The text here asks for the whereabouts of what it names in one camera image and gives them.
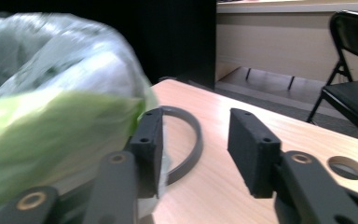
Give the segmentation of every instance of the beige wall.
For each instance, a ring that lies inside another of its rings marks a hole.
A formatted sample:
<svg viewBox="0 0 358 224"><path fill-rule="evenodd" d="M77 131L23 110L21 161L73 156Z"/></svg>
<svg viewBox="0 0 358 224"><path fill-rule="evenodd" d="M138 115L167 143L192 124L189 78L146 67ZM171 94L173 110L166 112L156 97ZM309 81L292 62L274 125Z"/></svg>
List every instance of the beige wall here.
<svg viewBox="0 0 358 224"><path fill-rule="evenodd" d="M328 30L332 14L219 13L216 78L223 77L226 71L240 65L327 80L337 61ZM358 77L358 62L350 66Z"/></svg>

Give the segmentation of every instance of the clear plastic bag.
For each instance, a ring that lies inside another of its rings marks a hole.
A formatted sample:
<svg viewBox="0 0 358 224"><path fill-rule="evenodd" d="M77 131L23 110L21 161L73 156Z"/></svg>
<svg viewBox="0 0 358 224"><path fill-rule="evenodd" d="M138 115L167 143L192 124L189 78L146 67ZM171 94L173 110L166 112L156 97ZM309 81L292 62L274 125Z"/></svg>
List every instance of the clear plastic bag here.
<svg viewBox="0 0 358 224"><path fill-rule="evenodd" d="M157 106L113 28L68 14L0 19L0 206L33 186L66 192L92 178ZM162 178L168 163L165 155Z"/></svg>

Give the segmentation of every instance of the carpet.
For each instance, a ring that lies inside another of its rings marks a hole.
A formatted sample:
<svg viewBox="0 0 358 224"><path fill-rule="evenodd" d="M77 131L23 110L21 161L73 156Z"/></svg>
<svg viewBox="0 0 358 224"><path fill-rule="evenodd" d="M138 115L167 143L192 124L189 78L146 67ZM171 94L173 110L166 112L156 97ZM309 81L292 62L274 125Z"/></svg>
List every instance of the carpet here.
<svg viewBox="0 0 358 224"><path fill-rule="evenodd" d="M249 105L255 105L264 109L267 109L269 111L273 111L282 115L285 115L287 117L293 118L293 119L299 119L302 121L305 121L309 115L308 110L303 110L295 107L291 107L288 105L281 105L274 102L266 101L257 99L251 96L242 95L236 92L232 91L226 91L216 88L214 90L215 93L224 95L226 97L247 103ZM315 117L313 119L315 123L323 127L325 129L337 132L337 133L343 133L348 136L358 138L358 128L356 128L350 121L345 119L338 119L334 117L330 117L323 114L315 114Z"/></svg>

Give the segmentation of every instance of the round hole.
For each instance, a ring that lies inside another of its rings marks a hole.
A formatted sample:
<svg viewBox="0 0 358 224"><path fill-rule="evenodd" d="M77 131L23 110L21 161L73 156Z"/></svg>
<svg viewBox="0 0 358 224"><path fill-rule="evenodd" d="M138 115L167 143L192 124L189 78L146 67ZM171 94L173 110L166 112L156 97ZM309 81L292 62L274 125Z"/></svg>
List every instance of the round hole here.
<svg viewBox="0 0 358 224"><path fill-rule="evenodd" d="M123 155L116 155L110 158L110 162L112 163L121 163L126 160L126 157Z"/></svg>
<svg viewBox="0 0 358 224"><path fill-rule="evenodd" d="M303 155L303 154L295 154L292 156L292 159L296 162L299 162L299 163L304 163L304 164L307 164L307 163L311 163L312 160L310 159L310 157L306 156L306 155Z"/></svg>
<svg viewBox="0 0 358 224"><path fill-rule="evenodd" d="M114 216L111 215L104 215L100 218L99 224L114 224L116 219Z"/></svg>
<svg viewBox="0 0 358 224"><path fill-rule="evenodd" d="M358 162L353 159L335 156L327 161L330 169L337 175L350 179L358 180Z"/></svg>
<svg viewBox="0 0 358 224"><path fill-rule="evenodd" d="M339 224L354 224L354 222L350 220L348 217L338 215L335 216L334 219L336 220L336 223Z"/></svg>
<svg viewBox="0 0 358 224"><path fill-rule="evenodd" d="M39 206L46 200L46 193L43 191L34 192L23 197L18 203L17 208L19 210L28 210Z"/></svg>

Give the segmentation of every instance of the chair leg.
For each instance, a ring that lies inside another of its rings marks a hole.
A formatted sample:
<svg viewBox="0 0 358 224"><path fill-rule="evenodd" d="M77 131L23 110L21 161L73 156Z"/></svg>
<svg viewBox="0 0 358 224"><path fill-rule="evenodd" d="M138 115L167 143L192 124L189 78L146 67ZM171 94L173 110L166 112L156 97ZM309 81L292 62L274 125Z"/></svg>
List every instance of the chair leg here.
<svg viewBox="0 0 358 224"><path fill-rule="evenodd" d="M248 68L248 73L246 74L246 80L248 80L249 74L251 73L252 68Z"/></svg>
<svg viewBox="0 0 358 224"><path fill-rule="evenodd" d="M295 77L292 77L292 79L290 79L290 83L289 83L289 86L287 87L287 90L290 91L290 89L292 89L292 84L293 84L294 80L295 80Z"/></svg>
<svg viewBox="0 0 358 224"><path fill-rule="evenodd" d="M307 122L308 122L308 123L313 122L313 121L312 121L312 118L313 118L313 116L315 115L316 110L318 109L319 105L321 104L322 99L323 99L322 96L319 96L318 101L316 101L315 106L314 106L314 107L312 108L312 110L310 111L310 114L308 115L308 118L307 118Z"/></svg>

